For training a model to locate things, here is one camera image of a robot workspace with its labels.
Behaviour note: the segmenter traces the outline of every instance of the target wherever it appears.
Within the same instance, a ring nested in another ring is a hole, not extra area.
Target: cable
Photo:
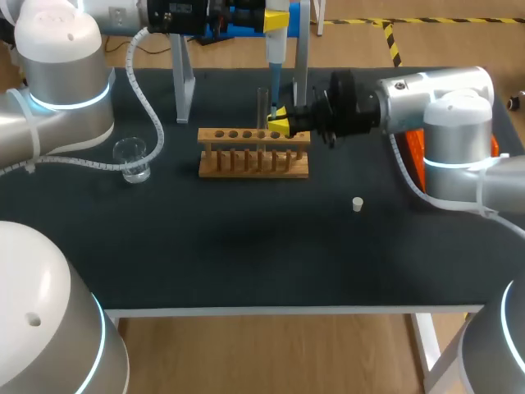
[[[104,52],[105,53],[113,53],[113,52],[116,52],[118,51],[120,48],[122,48],[124,45],[127,45],[129,44],[131,41],[123,41],[121,42],[120,44],[118,44],[115,48],[112,48],[112,49],[107,49],[107,45],[109,44],[109,39],[111,37],[107,37],[106,38],[106,43],[104,44]],[[151,52],[151,51],[148,51],[147,49],[144,49],[142,47],[137,47],[138,49],[140,49],[142,52],[145,52],[147,53],[148,55],[160,55],[161,53],[166,53],[166,52],[169,52],[171,51],[171,47],[169,48],[166,48],[166,49],[163,49],[162,51],[156,51],[156,52]]]
[[[128,47],[127,54],[126,54],[126,74],[128,75],[128,80],[130,81],[131,88],[134,90],[135,94],[137,95],[137,98],[144,106],[144,109],[148,113],[149,117],[151,118],[153,125],[155,126],[155,129],[157,130],[157,145],[155,146],[155,149],[145,158],[141,158],[140,160],[134,162],[134,163],[127,163],[127,164],[105,164],[105,163],[98,163],[98,162],[92,162],[89,160],[83,160],[80,158],[63,158],[61,156],[42,156],[38,160],[36,160],[34,163],[64,163],[64,164],[73,164],[76,166],[82,166],[82,167],[90,167],[90,168],[96,168],[100,170],[107,170],[107,171],[122,171],[122,170],[128,170],[132,168],[137,168],[140,166],[143,166],[144,164],[147,164],[151,162],[154,158],[156,158],[162,151],[162,147],[164,146],[164,130],[162,128],[162,123],[158,119],[157,114],[149,104],[148,100],[144,96],[144,93],[142,93],[142,90],[139,87],[139,84],[137,83],[137,80],[135,79],[135,73],[133,71],[133,57],[135,55],[135,50],[139,46],[140,42],[149,35],[148,28],[143,28],[137,35],[131,40],[130,46]],[[0,176],[7,174],[8,172],[11,172],[13,170],[16,170],[20,167],[25,167],[27,165],[32,164],[32,161],[25,160],[24,162],[14,164],[10,167],[6,167],[2,170],[0,170]]]
[[[464,202],[458,201],[457,204],[454,204],[456,203],[455,201],[444,201],[444,200],[434,199],[430,197],[429,195],[420,191],[419,188],[416,186],[416,184],[413,183],[412,177],[409,175],[409,172],[407,171],[407,167],[404,165],[403,159],[401,158],[401,153],[399,151],[399,147],[397,145],[397,141],[395,140],[395,137],[393,134],[390,134],[390,142],[392,144],[392,149],[394,150],[395,160],[397,161],[399,165],[399,169],[401,170],[401,173],[403,174],[404,179],[406,180],[410,189],[420,199],[423,199],[427,201],[429,204],[437,208],[440,208],[440,209],[445,209],[449,211],[464,211],[468,213],[478,214],[484,218],[487,218],[487,219],[493,220],[494,222],[498,222],[499,224],[502,224],[503,226],[513,231],[514,234],[522,237],[525,240],[525,230],[523,230],[520,226],[512,223],[510,220],[502,218],[496,211],[492,209],[489,209],[487,207],[482,207],[485,210],[480,211],[477,206],[477,203],[464,203]]]

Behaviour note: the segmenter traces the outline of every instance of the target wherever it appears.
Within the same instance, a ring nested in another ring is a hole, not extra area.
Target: wooden test tube rack
[[[199,176],[214,178],[308,178],[310,133],[304,131],[287,138],[275,131],[257,129],[199,129],[198,141],[205,150],[200,159]],[[252,145],[252,149],[221,145]],[[257,149],[265,145],[266,152]],[[282,145],[294,149],[278,151]]]

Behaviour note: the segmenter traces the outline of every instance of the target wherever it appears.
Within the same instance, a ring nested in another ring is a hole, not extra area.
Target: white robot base
[[[0,392],[122,394],[126,346],[62,252],[0,222]]]

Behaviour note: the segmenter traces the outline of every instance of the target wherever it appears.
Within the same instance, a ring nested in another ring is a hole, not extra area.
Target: white table frame
[[[454,381],[460,379],[468,394],[474,394],[468,384],[459,348],[466,324],[459,330],[443,354],[437,341],[431,314],[476,313],[481,305],[465,306],[297,306],[297,307],[231,307],[231,308],[169,308],[169,309],[109,309],[106,313],[118,327],[121,318],[165,318],[203,316],[255,315],[324,315],[324,314],[410,314],[418,346],[426,394],[445,394]]]

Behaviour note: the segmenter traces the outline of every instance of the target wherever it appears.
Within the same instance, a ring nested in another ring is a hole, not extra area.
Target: yellow black caution tape
[[[363,25],[382,23],[525,23],[523,18],[358,18],[358,19],[330,19],[325,25]]]
[[[383,22],[383,30],[385,31],[386,42],[388,43],[388,48],[390,49],[390,57],[394,63],[394,67],[403,66],[401,61],[401,56],[399,55],[399,49],[394,40],[394,29],[393,25],[388,22]]]

